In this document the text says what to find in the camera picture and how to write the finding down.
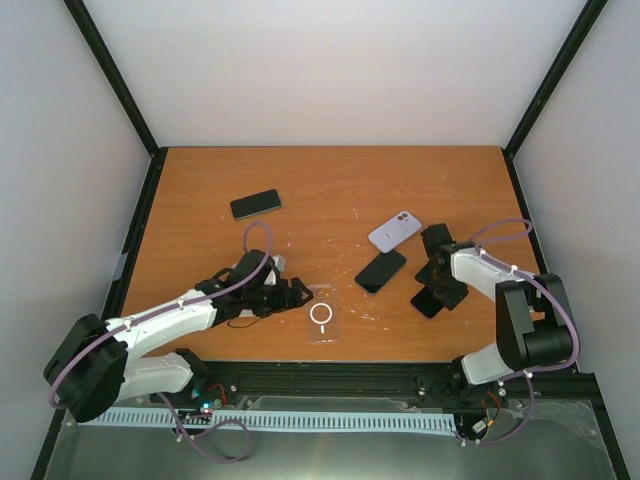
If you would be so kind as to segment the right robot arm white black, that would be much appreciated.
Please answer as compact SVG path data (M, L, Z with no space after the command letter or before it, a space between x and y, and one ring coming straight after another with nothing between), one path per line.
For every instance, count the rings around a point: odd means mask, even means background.
M455 309L471 288L495 306L495 341L456 358L448 367L447 394L470 405L494 382L575 364L580 341L561 278L509 265L485 248L490 241L456 242L444 224L420 233L428 261L415 275L422 289L411 299L424 317Z

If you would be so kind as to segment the clear magsafe phone case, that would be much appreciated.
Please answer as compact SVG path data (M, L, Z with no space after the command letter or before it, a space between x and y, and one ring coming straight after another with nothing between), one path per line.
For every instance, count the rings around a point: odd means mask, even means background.
M305 304L309 340L315 344L335 343L340 336L336 291L331 284L310 285L312 298Z

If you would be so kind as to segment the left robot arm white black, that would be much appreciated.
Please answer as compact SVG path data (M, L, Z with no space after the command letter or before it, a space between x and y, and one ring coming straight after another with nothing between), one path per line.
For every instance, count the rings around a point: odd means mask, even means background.
M280 255L249 250L234 266L160 306L108 320L81 317L44 369L51 406L85 423L143 395L201 400L212 374L193 351L180 348L158 357L151 351L243 315L262 319L305 306L313 293L299 278L283 278L284 264Z

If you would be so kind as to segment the black phone pink edge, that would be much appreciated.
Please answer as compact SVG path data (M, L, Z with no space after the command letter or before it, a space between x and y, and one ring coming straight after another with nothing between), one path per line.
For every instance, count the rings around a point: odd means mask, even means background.
M444 308L442 302L435 298L427 287L414 295L410 303L417 312L427 319L433 319Z

